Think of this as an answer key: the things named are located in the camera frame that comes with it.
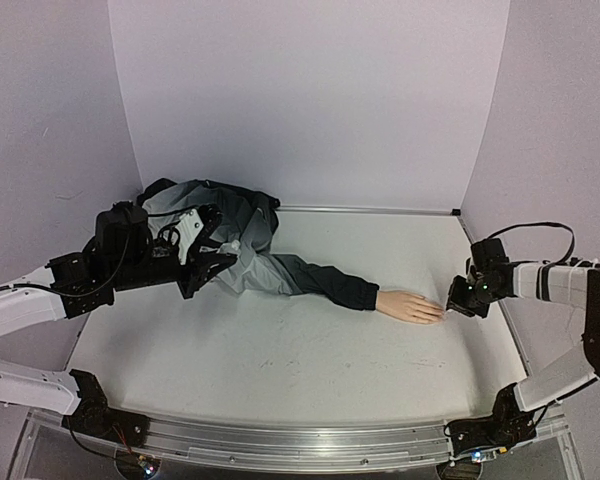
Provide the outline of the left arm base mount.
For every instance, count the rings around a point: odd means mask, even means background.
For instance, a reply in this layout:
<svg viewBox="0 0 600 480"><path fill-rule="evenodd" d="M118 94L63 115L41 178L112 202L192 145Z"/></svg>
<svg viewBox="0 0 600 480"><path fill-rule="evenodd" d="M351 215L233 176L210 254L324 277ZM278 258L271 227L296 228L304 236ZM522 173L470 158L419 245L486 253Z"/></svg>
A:
<svg viewBox="0 0 600 480"><path fill-rule="evenodd" d="M110 406L94 374L72 369L69 375L76 381L79 403L71 415L63 416L64 428L128 447L145 444L150 425L148 416Z"/></svg>

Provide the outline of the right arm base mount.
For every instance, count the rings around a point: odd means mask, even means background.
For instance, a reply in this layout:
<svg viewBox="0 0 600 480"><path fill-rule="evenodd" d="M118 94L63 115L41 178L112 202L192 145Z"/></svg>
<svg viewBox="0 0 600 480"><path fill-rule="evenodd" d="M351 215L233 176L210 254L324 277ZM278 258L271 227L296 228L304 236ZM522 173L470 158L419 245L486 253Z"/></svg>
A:
<svg viewBox="0 0 600 480"><path fill-rule="evenodd" d="M452 420L445 425L454 458L482 450L509 449L536 436L535 412L519 408L514 387L510 384L497 393L490 415Z"/></svg>

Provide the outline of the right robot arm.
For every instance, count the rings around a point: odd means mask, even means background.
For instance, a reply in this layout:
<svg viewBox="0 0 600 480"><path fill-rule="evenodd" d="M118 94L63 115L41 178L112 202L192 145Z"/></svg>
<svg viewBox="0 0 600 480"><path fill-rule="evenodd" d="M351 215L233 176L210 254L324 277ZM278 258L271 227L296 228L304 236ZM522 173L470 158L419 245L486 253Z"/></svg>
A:
<svg viewBox="0 0 600 480"><path fill-rule="evenodd" d="M600 380L600 263L512 262L498 238L472 244L465 275L450 285L447 309L484 318L491 304L505 298L583 310L581 341L538 373L503 387L490 415L449 422L445 433L455 458L534 439L550 406Z"/></svg>

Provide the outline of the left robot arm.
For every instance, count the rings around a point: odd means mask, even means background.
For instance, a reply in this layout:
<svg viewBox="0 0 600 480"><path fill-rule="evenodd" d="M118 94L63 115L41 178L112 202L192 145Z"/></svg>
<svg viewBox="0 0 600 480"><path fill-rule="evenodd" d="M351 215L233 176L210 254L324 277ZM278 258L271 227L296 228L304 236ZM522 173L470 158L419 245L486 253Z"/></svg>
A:
<svg viewBox="0 0 600 480"><path fill-rule="evenodd" d="M97 216L94 236L82 250L0 285L0 338L89 315L113 305L122 291L174 284L190 299L235 264L238 237L215 204L149 213L117 203ZM82 370L43 370L0 359L0 402L75 415L96 437L115 426L99 380Z"/></svg>

